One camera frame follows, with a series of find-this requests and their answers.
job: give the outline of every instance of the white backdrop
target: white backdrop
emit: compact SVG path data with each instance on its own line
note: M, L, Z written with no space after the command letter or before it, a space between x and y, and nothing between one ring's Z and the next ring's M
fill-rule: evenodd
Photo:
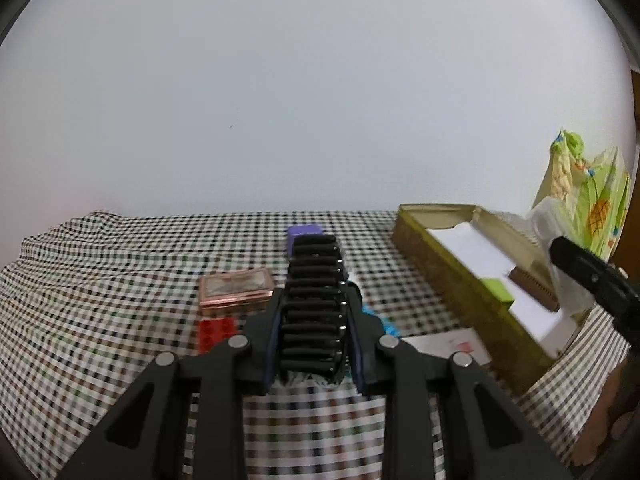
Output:
M633 163L595 0L33 0L0 47L0 264L96 208L523 213L560 128Z

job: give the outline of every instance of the checkered tablecloth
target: checkered tablecloth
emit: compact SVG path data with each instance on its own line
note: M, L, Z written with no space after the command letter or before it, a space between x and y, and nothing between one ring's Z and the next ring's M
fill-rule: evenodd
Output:
M37 478L53 478L158 352L196 352L199 276L270 267L276 283L283 282L292 224L316 222L338 235L365 302L403 335L458 327L392 244L395 218L393 212L172 218L97 212L27 238L20 258L0 272L0 426ZM625 349L597 308L568 355L520 399L562 458ZM384 403L362 398L349 381L330 390L306 381L247 398L250 477L378 478ZM441 469L439 447L436 462Z

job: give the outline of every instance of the silver screw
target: silver screw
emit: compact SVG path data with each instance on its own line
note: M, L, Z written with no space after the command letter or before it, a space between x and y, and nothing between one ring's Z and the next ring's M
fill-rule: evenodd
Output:
M156 356L158 366L168 366L175 361L175 356L171 352L162 352Z
M380 346L383 348L395 348L400 344L400 340L391 334L385 334L378 339Z
M474 359L466 352L456 352L453 354L453 362L462 368L471 366Z
M231 348L244 348L248 344L249 340L242 334L236 334L229 338L229 346L231 346Z

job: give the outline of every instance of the red toy brick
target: red toy brick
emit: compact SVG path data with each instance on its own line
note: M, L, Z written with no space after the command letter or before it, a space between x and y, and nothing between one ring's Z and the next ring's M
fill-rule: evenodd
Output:
M203 319L198 324L198 353L204 354L215 345L238 333L232 317Z

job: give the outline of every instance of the blue object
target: blue object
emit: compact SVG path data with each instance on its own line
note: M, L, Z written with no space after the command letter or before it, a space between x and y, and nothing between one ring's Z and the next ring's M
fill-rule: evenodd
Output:
M400 337L400 331L396 328L396 326L391 323L386 317L384 316L379 316L378 314L376 314L375 312L373 312L373 310L371 310L368 306L363 305L362 306L362 311L365 314L369 314L370 316L376 316L381 322L382 322L382 326L385 329L385 333L389 334L389 335L394 335L396 337Z
M287 255L291 257L293 251L293 239L300 235L321 235L324 231L318 224L292 225L287 229Z

